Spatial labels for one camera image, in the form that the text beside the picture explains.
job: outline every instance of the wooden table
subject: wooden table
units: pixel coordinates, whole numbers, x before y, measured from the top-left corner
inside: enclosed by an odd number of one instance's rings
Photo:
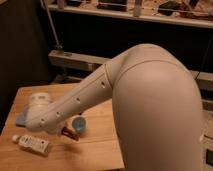
[[[1,171],[90,171],[123,168],[123,160],[115,132],[111,101],[102,103],[84,113],[87,130],[79,142],[67,137],[31,133],[15,126],[18,115],[27,107],[32,93],[47,92],[54,100],[71,90],[76,84],[24,87],[18,90],[0,136]],[[47,157],[23,151],[11,140],[14,134],[34,135],[51,142]]]

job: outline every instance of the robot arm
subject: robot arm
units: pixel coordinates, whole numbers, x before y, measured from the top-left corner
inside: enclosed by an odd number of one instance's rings
[[[127,170],[202,170],[203,115],[197,85],[179,61],[151,44],[113,58],[46,108],[29,110],[26,127],[56,133],[68,117],[111,97]]]

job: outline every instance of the gray wall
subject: gray wall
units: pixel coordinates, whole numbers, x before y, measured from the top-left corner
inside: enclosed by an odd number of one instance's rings
[[[46,84],[51,79],[39,8],[39,0],[8,0],[0,5],[1,127],[20,86]]]

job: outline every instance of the screw hole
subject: screw hole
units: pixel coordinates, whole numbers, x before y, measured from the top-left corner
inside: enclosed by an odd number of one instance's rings
[[[44,118],[41,118],[41,123],[45,123],[45,120],[44,120]]]
[[[59,118],[59,117],[60,117],[60,113],[59,113],[59,112],[56,112],[56,116]]]
[[[78,104],[80,104],[80,103],[81,103],[81,101],[80,101],[80,99],[79,99],[79,98],[76,98],[76,101],[77,101],[77,103],[78,103]]]
[[[102,86],[102,88],[106,88],[106,85],[104,82],[101,82],[101,86]]]

